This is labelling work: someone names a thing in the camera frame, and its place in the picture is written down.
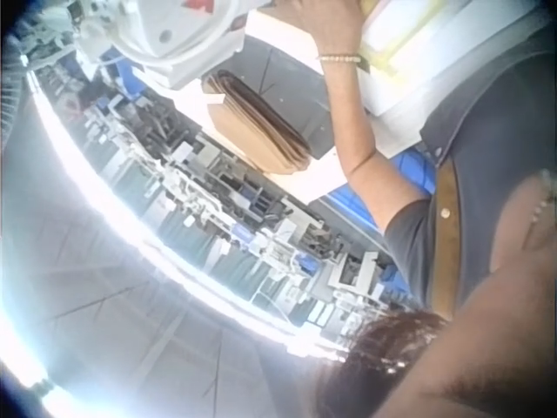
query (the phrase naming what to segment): dark top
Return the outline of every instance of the dark top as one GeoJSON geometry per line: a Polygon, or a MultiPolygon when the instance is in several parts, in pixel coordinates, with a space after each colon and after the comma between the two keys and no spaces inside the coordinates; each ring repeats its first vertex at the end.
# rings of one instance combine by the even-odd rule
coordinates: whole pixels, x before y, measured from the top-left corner
{"type": "MultiPolygon", "coordinates": [[[[489,274],[495,228],[525,178],[557,169],[555,29],[541,30],[457,87],[421,131],[439,167],[450,155],[460,196],[457,307],[489,274]]],[[[413,295],[430,307],[435,196],[395,215],[386,244],[413,295]]]]}

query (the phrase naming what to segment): bracelet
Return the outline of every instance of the bracelet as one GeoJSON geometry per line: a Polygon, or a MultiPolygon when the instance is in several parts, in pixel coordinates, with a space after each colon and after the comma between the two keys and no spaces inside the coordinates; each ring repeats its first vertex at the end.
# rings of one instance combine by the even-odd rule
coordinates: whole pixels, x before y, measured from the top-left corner
{"type": "Polygon", "coordinates": [[[362,62],[360,55],[319,55],[318,60],[322,63],[354,63],[362,62]]]}

